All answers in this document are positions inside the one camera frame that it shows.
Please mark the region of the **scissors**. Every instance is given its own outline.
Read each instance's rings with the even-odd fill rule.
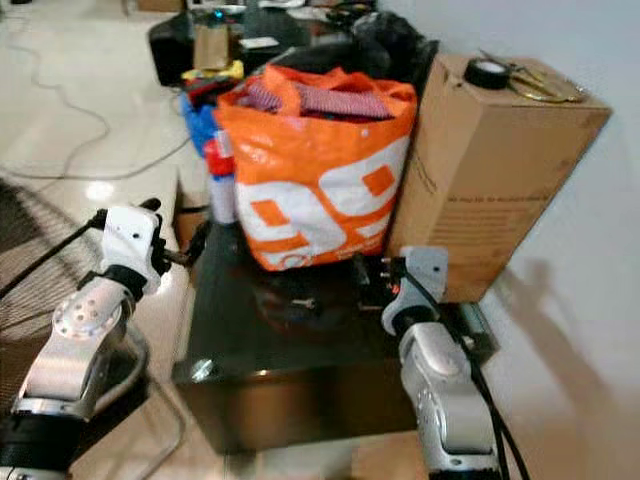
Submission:
[[[568,78],[520,65],[484,50],[480,53],[509,71],[509,86],[518,95],[550,103],[580,103],[587,98],[586,90]]]

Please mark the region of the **red object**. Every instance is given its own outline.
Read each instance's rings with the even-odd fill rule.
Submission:
[[[385,104],[373,92],[342,92],[327,90],[300,82],[293,82],[300,96],[300,109],[304,116],[318,113],[365,118],[366,121],[387,120],[391,114]],[[282,108],[282,100],[270,92],[261,80],[247,89],[251,105],[262,111],[277,112]]]
[[[199,108],[203,103],[208,103],[208,95],[211,93],[225,93],[238,84],[238,81],[230,77],[197,78],[187,82],[184,89],[193,108]]]
[[[233,156],[223,157],[218,148],[218,140],[215,138],[204,144],[204,158],[209,167],[209,173],[216,177],[232,175],[235,172]]]

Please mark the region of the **white wall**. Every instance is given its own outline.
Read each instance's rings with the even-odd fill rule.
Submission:
[[[442,49],[537,57],[614,115],[481,302],[534,479],[640,476],[640,3],[382,0]]]

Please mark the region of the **striped cloth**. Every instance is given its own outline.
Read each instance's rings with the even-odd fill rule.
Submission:
[[[377,120],[391,118],[385,104],[371,92],[324,90],[297,82],[294,85],[300,94],[303,115],[324,113]],[[261,81],[254,82],[247,93],[249,97],[248,101],[245,100],[247,106],[264,112],[277,112],[282,108],[282,100],[269,92]]]

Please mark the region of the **power cord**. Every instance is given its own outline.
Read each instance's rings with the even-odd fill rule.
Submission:
[[[47,84],[42,82],[42,80],[40,79],[40,68],[42,65],[42,54],[40,52],[38,52],[37,50],[33,50],[31,48],[28,47],[24,47],[22,45],[17,45],[14,43],[13,39],[18,36],[23,34],[29,24],[30,24],[30,20],[27,17],[18,17],[18,16],[5,16],[3,17],[4,19],[7,20],[18,20],[22,22],[22,27],[17,31],[17,32],[12,32],[10,33],[9,36],[9,41],[7,42],[7,44],[5,45],[9,50],[14,50],[17,52],[22,52],[22,53],[26,53],[27,55],[29,55],[32,59],[33,59],[33,69],[31,72],[31,76],[30,76],[30,82],[31,85],[35,86],[36,88],[40,88],[43,90],[49,90],[49,91],[54,91],[56,93],[56,95],[58,96],[58,98],[60,99],[61,103],[66,107],[69,108],[71,110],[75,110],[77,112],[80,112],[88,117],[91,117],[95,120],[97,120],[98,122],[100,122],[102,124],[102,131],[100,132],[100,134],[90,138],[89,140],[85,140],[84,142],[78,144],[76,147],[74,147],[71,152],[67,155],[67,157],[65,158],[64,161],[64,166],[62,169],[62,172],[58,175],[38,175],[38,174],[27,174],[27,173],[22,173],[19,172],[17,170],[13,170],[11,168],[8,168],[4,165],[0,165],[0,171],[11,175],[13,177],[16,178],[22,178],[22,179],[27,179],[27,180],[53,180],[51,183],[45,185],[43,188],[40,189],[40,191],[45,190],[47,188],[49,188],[50,186],[52,186],[55,182],[60,181],[60,180],[75,180],[75,181],[95,181],[95,180],[102,180],[102,181],[116,181],[116,180],[125,180],[128,178],[132,178],[135,177],[137,175],[140,175],[141,173],[146,172],[147,170],[155,167],[156,165],[164,162],[165,160],[167,160],[169,157],[173,156],[175,153],[177,153],[179,150],[181,150],[185,145],[187,145],[187,143],[189,143],[189,139],[190,137],[187,136],[184,140],[182,140],[180,142],[180,144],[178,144],[176,147],[172,148],[171,150],[169,150],[168,152],[166,152],[165,154],[161,155],[160,157],[156,158],[155,160],[150,161],[147,164],[144,164],[136,169],[130,170],[126,173],[122,173],[122,174],[114,174],[114,175],[75,175],[75,174],[70,174],[69,173],[69,169],[71,167],[72,162],[77,158],[77,156],[83,151],[85,150],[87,147],[94,145],[102,140],[104,140],[105,138],[107,138],[109,136],[109,134],[111,133],[111,125],[109,124],[109,121],[103,117],[102,115],[100,115],[99,113],[93,111],[93,110],[89,110],[87,108],[84,107],[80,107],[76,104],[74,104],[73,102],[71,102],[66,94],[66,91],[64,89],[64,86],[61,84]],[[170,104],[171,104],[171,108],[174,111],[174,113],[176,112],[175,108],[173,107],[173,102],[174,100],[177,98],[179,94],[175,94],[171,97],[170,99]]]
[[[35,259],[27,268],[25,268],[22,272],[16,275],[9,283],[7,283],[4,287],[0,289],[0,300],[6,297],[11,290],[16,288],[22,281],[24,281],[29,275],[35,272],[38,268],[40,268],[45,262],[49,259],[56,256],[60,251],[62,251],[68,245],[71,245],[78,238],[85,234],[91,228],[104,228],[104,224],[107,220],[107,211],[105,209],[100,209],[96,212],[96,214],[89,219],[83,226],[78,228],[75,232],[68,235],[62,241],[60,241],[57,245],[50,248],[47,252],[45,252],[42,256]]]
[[[409,282],[420,292],[420,294],[425,298],[425,300],[429,302],[429,304],[431,305],[431,308],[433,308],[433,310],[437,313],[438,317],[443,318],[442,309],[440,308],[440,305],[435,300],[435,298],[433,298],[433,295],[431,295],[431,293],[429,293],[429,291],[426,288],[424,288],[420,284],[420,282],[410,272],[405,270],[404,274],[406,275],[407,280],[409,280]],[[491,413],[491,420],[493,423],[493,430],[496,437],[496,447],[498,450],[497,451],[498,463],[500,465],[500,470],[502,471],[501,473],[502,473],[503,480],[509,480],[510,478],[509,466],[507,464],[506,453],[505,453],[504,443],[502,439],[503,436],[506,439],[507,444],[509,445],[509,449],[511,450],[511,453],[513,454],[513,457],[516,461],[516,465],[518,467],[518,471],[520,472],[520,476],[522,477],[522,480],[531,480],[524,458],[520,453],[520,449],[518,448],[518,445],[516,444],[516,441],[513,438],[513,435],[511,435],[511,431],[509,430],[509,427],[504,421],[504,418],[500,414],[500,411],[498,410],[498,407],[496,406],[493,400],[493,396],[491,395],[491,391],[489,390],[489,385],[487,384],[484,374],[482,373],[482,369],[480,368],[478,363],[475,361],[473,355],[469,351],[469,348],[467,347],[464,340],[461,338],[459,332],[455,328],[451,328],[450,326],[448,326],[448,330],[451,332],[453,337],[456,339],[456,341],[462,348],[462,351],[465,353],[465,355],[469,359],[469,364],[471,365],[471,378],[473,382],[476,384],[476,387],[478,387],[478,391],[480,392],[480,395],[482,395],[482,398],[484,399],[487,406],[489,407],[489,412]]]

